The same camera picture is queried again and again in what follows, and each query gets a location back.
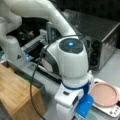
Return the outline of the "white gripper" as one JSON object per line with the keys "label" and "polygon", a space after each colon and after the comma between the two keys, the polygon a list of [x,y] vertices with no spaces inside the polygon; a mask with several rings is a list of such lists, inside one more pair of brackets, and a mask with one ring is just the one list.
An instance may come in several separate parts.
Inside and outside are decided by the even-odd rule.
{"label": "white gripper", "polygon": [[79,100],[84,96],[84,89],[68,89],[60,85],[56,95],[56,110],[59,120],[71,120]]}

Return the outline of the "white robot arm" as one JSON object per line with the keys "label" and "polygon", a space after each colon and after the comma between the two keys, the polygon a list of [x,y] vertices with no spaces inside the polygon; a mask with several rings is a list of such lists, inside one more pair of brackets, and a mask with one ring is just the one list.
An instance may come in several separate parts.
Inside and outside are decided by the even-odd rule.
{"label": "white robot arm", "polygon": [[48,20],[59,32],[42,48],[41,63],[62,81],[55,94],[59,120],[84,120],[94,102],[89,94],[94,77],[89,70],[87,41],[50,0],[0,0],[0,46],[4,57],[16,66],[27,59],[18,40],[8,33],[22,24],[23,17]]}

